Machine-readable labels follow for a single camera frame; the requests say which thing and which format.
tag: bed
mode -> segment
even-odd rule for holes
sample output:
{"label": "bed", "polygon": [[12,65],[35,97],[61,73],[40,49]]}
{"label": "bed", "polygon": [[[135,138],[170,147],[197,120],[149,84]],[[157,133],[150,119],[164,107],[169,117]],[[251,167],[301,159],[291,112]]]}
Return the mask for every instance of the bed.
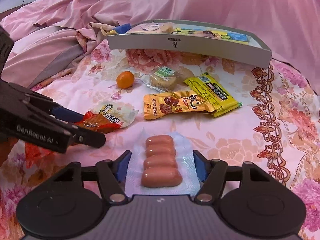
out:
{"label": "bed", "polygon": [[[100,29],[156,18],[253,32],[271,48],[273,59],[263,70],[183,52],[110,50]],[[105,100],[140,112],[132,125],[107,134],[100,149],[76,145],[59,155],[19,141],[0,168],[0,238],[23,236],[15,216],[18,201],[66,164],[116,159],[132,148],[141,131],[176,131],[208,159],[260,166],[305,203],[300,236],[320,239],[319,18],[320,0],[37,0],[11,13],[0,22],[15,41],[5,81],[82,114]],[[154,91],[140,78],[159,66],[190,76],[208,72],[243,106],[214,119],[192,113],[148,122],[142,98]],[[133,72],[136,82],[121,90],[115,79],[124,70]],[[97,191],[94,183],[85,186]],[[227,185],[228,190],[234,187]]]}

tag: magnet screw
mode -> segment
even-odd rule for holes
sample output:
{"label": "magnet screw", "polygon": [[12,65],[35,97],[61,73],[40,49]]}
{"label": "magnet screw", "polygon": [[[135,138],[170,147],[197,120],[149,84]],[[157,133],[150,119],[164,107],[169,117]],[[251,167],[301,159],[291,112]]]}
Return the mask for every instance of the magnet screw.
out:
{"label": "magnet screw", "polygon": [[212,200],[212,196],[206,193],[200,194],[197,196],[197,199],[200,202],[210,202]]}
{"label": "magnet screw", "polygon": [[125,196],[123,194],[118,193],[112,194],[109,198],[112,202],[122,202],[125,200]]}
{"label": "magnet screw", "polygon": [[70,133],[69,131],[67,131],[67,130],[64,130],[63,133],[64,133],[65,135],[71,135],[71,133]]}

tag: decorative border pattern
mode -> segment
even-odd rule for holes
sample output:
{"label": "decorative border pattern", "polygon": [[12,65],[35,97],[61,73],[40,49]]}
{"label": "decorative border pattern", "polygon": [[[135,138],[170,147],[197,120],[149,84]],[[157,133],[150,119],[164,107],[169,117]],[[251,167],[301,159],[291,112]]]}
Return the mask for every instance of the decorative border pattern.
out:
{"label": "decorative border pattern", "polygon": [[290,171],[285,168],[286,160],[281,156],[283,146],[281,143],[280,123],[276,122],[274,114],[274,105],[272,103],[272,81],[275,76],[273,66],[270,64],[268,69],[254,68],[251,72],[257,79],[257,86],[250,94],[258,102],[257,106],[252,108],[253,112],[261,120],[260,125],[254,128],[256,132],[263,134],[264,140],[268,143],[265,149],[258,154],[260,158],[267,158],[267,167],[270,169],[269,174],[277,181],[286,185],[290,179]]}

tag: vacuum-packed sausages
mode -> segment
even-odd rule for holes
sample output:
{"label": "vacuum-packed sausages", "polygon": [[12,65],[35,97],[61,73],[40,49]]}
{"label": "vacuum-packed sausages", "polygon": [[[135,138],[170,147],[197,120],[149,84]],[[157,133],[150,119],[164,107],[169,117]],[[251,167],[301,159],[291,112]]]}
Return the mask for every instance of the vacuum-packed sausages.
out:
{"label": "vacuum-packed sausages", "polygon": [[171,145],[161,145],[161,144],[152,144],[149,145],[146,149],[146,156],[150,157],[153,155],[172,155],[176,156],[176,149]]}
{"label": "vacuum-packed sausages", "polygon": [[143,169],[146,170],[152,167],[171,167],[178,168],[174,155],[153,155],[145,159]]}
{"label": "vacuum-packed sausages", "polygon": [[143,172],[141,185],[145,187],[175,187],[182,182],[178,169],[172,167],[153,167]]}
{"label": "vacuum-packed sausages", "polygon": [[174,142],[170,135],[156,135],[151,136],[146,140],[146,146],[154,145],[154,144],[163,144],[173,146]]}

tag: box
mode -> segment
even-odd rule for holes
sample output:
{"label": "box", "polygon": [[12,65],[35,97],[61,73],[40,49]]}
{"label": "box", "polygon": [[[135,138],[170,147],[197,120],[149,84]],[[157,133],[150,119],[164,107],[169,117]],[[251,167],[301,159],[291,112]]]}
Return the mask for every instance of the box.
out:
{"label": "box", "polygon": [[141,24],[172,23],[170,33],[124,33],[108,35],[110,49],[163,49],[216,56],[268,68],[270,48],[255,34],[222,25],[184,21],[148,20]]}

